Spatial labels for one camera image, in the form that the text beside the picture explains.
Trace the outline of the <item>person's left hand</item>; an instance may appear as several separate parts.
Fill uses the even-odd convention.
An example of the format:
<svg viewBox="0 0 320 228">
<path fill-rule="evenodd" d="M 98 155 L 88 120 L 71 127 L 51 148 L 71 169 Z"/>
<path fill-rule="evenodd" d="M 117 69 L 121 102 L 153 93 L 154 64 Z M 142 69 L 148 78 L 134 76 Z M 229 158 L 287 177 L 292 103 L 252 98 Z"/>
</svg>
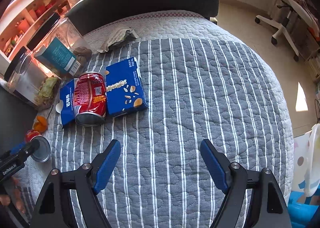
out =
<svg viewBox="0 0 320 228">
<path fill-rule="evenodd" d="M 14 199 L 15 207 L 22 212 L 23 214 L 26 213 L 25 205 L 21 198 L 21 191 L 18 189 L 18 179 L 15 177 L 11 177 L 13 182 L 13 190 L 12 195 L 1 194 L 1 204 L 3 206 L 9 206 L 11 203 L 11 199 Z"/>
</svg>

